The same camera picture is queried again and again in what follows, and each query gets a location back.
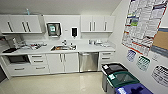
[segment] stainless steel dishwasher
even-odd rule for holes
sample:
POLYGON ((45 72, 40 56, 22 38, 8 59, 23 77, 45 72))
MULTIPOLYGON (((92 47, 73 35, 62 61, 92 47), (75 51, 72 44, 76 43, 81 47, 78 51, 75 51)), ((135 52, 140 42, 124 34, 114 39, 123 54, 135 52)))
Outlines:
POLYGON ((98 57, 99 57, 98 52, 79 53, 80 72, 97 71, 98 57))

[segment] drawer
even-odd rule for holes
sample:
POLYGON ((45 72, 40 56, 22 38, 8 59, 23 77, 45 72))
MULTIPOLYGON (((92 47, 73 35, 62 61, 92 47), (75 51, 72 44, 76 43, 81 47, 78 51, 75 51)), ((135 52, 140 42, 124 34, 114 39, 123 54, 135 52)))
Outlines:
POLYGON ((29 59, 41 59, 46 58, 45 54, 34 54, 34 55, 28 55, 29 59))
POLYGON ((100 52, 99 53, 100 56, 110 56, 110 55, 114 55, 114 52, 100 52))
POLYGON ((32 66, 34 75, 50 74, 48 65, 32 66))
POLYGON ((32 65, 48 64, 47 60, 45 58, 31 59, 30 62, 31 62, 32 65))
POLYGON ((102 56, 99 57, 99 62, 112 62, 113 56, 102 56))
POLYGON ((11 76, 33 75, 32 66, 10 66, 7 70, 11 76))

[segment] tile floor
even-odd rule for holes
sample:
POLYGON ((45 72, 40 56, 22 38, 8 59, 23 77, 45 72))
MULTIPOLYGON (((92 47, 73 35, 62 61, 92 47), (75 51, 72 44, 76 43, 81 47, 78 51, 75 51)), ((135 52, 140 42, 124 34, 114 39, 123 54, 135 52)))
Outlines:
POLYGON ((0 83, 0 94, 105 94, 102 73, 15 77, 0 83))

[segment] upper cabinet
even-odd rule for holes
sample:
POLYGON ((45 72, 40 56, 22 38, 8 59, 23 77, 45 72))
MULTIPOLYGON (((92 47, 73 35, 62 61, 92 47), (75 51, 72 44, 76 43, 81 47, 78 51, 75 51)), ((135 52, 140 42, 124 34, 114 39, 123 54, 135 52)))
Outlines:
POLYGON ((37 15, 0 15, 2 33, 42 33, 44 19, 37 15))
POLYGON ((112 32, 114 16, 81 16, 81 32, 112 32))

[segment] recycling bin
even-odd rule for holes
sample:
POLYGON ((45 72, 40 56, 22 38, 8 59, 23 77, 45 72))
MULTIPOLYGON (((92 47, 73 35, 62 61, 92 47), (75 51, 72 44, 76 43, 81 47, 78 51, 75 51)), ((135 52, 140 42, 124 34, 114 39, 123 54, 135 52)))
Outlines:
POLYGON ((107 76, 106 94, 116 94, 115 88, 137 83, 140 83, 140 81, 136 77, 134 77, 130 72, 127 71, 115 72, 107 76))
POLYGON ((107 92, 107 76, 118 71, 128 70, 120 63, 102 64, 102 88, 104 92, 107 92))
POLYGON ((115 88, 116 94, 153 94, 141 83, 129 84, 115 88))

